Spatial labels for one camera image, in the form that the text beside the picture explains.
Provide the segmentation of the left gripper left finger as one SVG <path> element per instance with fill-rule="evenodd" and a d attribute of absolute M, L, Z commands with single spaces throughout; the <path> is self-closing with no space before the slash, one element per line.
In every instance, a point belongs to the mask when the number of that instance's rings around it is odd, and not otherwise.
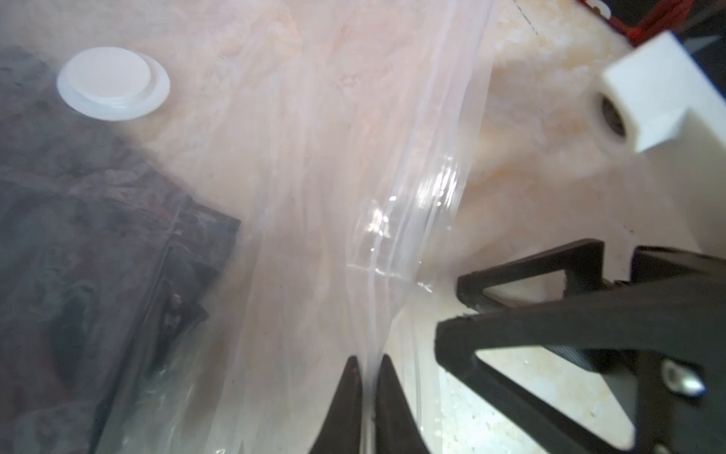
<path fill-rule="evenodd" d="M 310 454 L 359 454 L 363 383 L 356 356 L 347 359 Z"/>

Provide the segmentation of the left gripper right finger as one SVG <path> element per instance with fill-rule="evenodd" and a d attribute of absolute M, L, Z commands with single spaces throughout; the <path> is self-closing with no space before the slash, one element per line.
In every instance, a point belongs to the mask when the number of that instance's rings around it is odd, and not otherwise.
<path fill-rule="evenodd" d="M 429 454 L 389 355 L 380 364 L 375 389 L 375 452 Z"/>

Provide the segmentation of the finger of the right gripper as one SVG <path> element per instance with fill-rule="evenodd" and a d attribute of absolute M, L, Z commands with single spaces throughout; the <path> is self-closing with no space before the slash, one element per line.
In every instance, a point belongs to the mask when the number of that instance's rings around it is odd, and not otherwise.
<path fill-rule="evenodd" d="M 470 272 L 457 279 L 456 296 L 461 304 L 478 313 L 518 308 L 512 299 L 498 297 L 491 289 L 518 284 L 527 279 L 562 272 L 565 298 L 605 291 L 610 283 L 603 277 L 605 243 L 586 238 L 529 255 L 489 269 Z"/>
<path fill-rule="evenodd" d="M 438 364 L 551 453 L 610 453 L 613 447 L 478 358 L 518 346 L 574 346 L 636 352 L 645 334 L 645 301 L 628 288 L 580 295 L 439 323 Z"/>

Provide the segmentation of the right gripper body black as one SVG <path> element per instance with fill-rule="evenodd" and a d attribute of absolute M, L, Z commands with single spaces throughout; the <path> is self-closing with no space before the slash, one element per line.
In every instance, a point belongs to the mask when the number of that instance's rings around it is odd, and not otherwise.
<path fill-rule="evenodd" d="M 646 310 L 633 452 L 724 452 L 724 260 L 639 246 L 629 287 Z"/>

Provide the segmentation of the clear plastic vacuum bag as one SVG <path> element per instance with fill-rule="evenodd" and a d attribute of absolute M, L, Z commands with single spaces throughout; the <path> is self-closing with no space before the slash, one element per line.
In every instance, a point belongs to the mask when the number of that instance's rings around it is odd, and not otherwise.
<path fill-rule="evenodd" d="M 436 246 L 471 166 L 493 1 L 5 1 L 1 52 L 56 76 L 236 244 L 111 453 L 306 453 L 347 359 L 394 358 L 441 445 Z"/>

